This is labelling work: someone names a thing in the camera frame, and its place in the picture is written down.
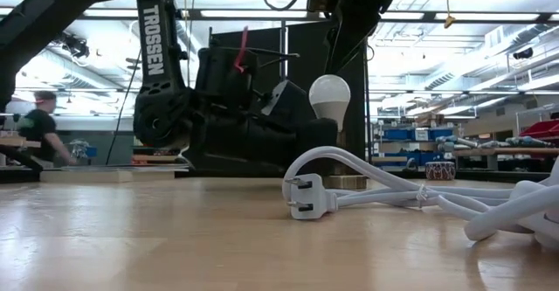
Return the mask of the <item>red storage bin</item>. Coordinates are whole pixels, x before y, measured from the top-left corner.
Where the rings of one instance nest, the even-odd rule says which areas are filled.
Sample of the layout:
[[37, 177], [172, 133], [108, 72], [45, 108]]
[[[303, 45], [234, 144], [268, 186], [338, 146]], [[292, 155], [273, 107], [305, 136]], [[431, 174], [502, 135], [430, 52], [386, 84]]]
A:
[[559, 119], [539, 121], [523, 130], [520, 136], [530, 136], [535, 139], [559, 139]]

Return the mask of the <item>black partition screen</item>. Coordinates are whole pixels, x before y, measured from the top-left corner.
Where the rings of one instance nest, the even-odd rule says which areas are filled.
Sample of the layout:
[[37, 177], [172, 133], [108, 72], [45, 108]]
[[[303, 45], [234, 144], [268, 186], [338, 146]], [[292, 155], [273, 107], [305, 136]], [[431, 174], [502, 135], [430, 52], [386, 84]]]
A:
[[[286, 78], [307, 91], [312, 83], [324, 73], [328, 56], [325, 36], [330, 28], [327, 22], [288, 25], [285, 38], [286, 49], [298, 53], [297, 59], [287, 62]], [[279, 28], [249, 31], [249, 47], [278, 51], [283, 31]], [[357, 55], [341, 69], [339, 75], [349, 84], [351, 98], [344, 123], [344, 141], [340, 143], [355, 156], [365, 157], [365, 68], [363, 53]], [[319, 173], [326, 175], [354, 175], [351, 168], [331, 159], [318, 159], [306, 164], [301, 173]], [[248, 163], [227, 161], [223, 165], [210, 169], [214, 176], [222, 177], [277, 177], [278, 172], [263, 167], [254, 169]]]

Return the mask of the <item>person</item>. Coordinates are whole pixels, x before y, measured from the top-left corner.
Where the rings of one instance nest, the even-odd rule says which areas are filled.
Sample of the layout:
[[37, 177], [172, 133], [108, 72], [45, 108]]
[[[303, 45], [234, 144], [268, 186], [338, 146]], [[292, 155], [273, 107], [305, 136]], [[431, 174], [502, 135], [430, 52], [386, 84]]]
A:
[[27, 141], [39, 142], [40, 147], [32, 148], [27, 154], [43, 168], [54, 166], [56, 154], [67, 163], [75, 164], [65, 144], [57, 134], [57, 125], [52, 113], [57, 106], [57, 96], [51, 91], [38, 91], [34, 94], [35, 108], [17, 123], [18, 134]]

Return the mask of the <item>brushed metal lamp base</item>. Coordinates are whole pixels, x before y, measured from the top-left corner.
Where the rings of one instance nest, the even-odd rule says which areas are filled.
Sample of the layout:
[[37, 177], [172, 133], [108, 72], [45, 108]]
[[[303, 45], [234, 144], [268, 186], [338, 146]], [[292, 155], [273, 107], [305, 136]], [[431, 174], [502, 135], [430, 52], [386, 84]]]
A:
[[[359, 134], [350, 127], [345, 127], [337, 136], [337, 147], [345, 149], [361, 160], [366, 159], [364, 134]], [[367, 178], [344, 163], [328, 158], [324, 160], [327, 170], [323, 181], [327, 189], [361, 191], [366, 188]]]

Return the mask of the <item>blue storage bins shelf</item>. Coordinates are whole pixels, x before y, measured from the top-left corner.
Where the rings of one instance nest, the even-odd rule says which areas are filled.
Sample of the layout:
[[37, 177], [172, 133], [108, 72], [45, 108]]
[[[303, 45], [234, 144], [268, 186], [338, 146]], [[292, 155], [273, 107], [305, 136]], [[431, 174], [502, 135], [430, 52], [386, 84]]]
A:
[[453, 135], [450, 128], [374, 128], [369, 162], [386, 170], [401, 170], [408, 162], [423, 170], [427, 163], [443, 161], [437, 139]]

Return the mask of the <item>red tape tag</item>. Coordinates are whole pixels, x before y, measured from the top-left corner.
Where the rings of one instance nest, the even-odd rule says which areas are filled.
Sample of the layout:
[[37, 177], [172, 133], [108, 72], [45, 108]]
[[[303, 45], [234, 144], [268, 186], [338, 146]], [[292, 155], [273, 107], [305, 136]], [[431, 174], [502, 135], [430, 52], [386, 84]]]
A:
[[248, 38], [248, 27], [245, 26], [243, 31], [242, 31], [241, 44], [240, 44], [240, 47], [238, 48], [238, 54], [237, 54], [237, 56], [234, 60], [234, 67], [240, 73], [242, 73], [245, 70], [245, 68], [243, 67], [243, 60], [244, 60], [244, 57], [245, 57], [247, 38]]

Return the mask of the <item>white light bulb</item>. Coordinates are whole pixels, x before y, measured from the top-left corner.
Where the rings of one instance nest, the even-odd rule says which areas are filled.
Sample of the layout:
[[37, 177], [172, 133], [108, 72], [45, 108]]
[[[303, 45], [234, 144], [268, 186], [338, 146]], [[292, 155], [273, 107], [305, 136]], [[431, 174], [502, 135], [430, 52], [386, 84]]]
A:
[[343, 131], [351, 92], [348, 83], [342, 77], [334, 74], [322, 75], [311, 85], [308, 99], [317, 118], [334, 120], [337, 131]]

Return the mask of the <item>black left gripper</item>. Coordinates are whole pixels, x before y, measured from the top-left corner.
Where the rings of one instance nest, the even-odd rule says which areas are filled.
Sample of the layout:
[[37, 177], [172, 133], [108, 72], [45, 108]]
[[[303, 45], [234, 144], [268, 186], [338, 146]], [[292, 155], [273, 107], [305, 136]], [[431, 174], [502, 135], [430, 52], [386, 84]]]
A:
[[297, 59], [298, 53], [248, 47], [240, 73], [234, 67], [238, 48], [210, 46], [198, 53], [189, 156], [285, 168], [304, 151], [337, 145], [332, 119], [287, 127], [260, 112], [273, 91], [257, 89], [260, 70]]

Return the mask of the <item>wooden workbench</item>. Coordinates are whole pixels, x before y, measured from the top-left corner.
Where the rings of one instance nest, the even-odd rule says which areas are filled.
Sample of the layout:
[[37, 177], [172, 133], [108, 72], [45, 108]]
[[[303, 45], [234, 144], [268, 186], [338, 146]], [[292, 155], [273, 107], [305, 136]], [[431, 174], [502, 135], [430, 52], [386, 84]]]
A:
[[457, 159], [456, 167], [460, 167], [460, 158], [467, 156], [486, 156], [487, 168], [498, 169], [498, 155], [529, 155], [529, 156], [559, 156], [559, 148], [490, 148], [490, 149], [462, 149], [454, 150], [452, 154]]

